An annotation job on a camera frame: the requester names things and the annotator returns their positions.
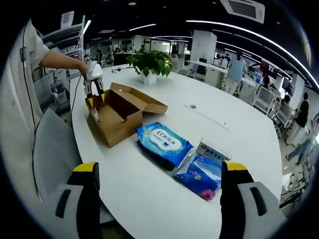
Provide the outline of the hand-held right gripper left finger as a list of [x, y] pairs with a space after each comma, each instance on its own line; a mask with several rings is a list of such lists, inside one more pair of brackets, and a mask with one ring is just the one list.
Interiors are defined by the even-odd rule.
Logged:
[[66, 184], [46, 198], [46, 228], [53, 239], [100, 239], [99, 163], [76, 166]]

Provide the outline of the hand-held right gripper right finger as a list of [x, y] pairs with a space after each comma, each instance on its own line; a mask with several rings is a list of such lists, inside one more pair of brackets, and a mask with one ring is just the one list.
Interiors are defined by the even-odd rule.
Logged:
[[279, 199], [241, 163], [222, 163], [221, 190], [221, 239], [270, 239], [286, 220]]

